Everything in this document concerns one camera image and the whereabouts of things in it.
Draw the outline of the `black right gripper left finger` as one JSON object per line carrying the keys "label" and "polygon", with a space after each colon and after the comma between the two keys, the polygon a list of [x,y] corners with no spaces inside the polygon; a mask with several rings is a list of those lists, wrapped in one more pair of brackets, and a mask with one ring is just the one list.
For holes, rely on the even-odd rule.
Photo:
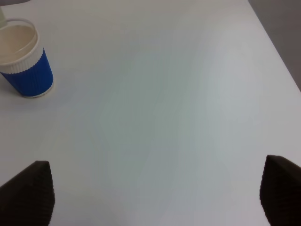
{"label": "black right gripper left finger", "polygon": [[0,187],[2,226],[48,226],[55,191],[48,161],[35,161]]}

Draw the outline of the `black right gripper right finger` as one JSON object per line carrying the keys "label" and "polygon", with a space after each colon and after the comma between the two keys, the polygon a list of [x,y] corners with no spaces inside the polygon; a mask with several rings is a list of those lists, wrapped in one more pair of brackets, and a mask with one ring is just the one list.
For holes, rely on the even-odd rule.
{"label": "black right gripper right finger", "polygon": [[271,226],[301,224],[301,168],[277,155],[266,157],[260,201]]}

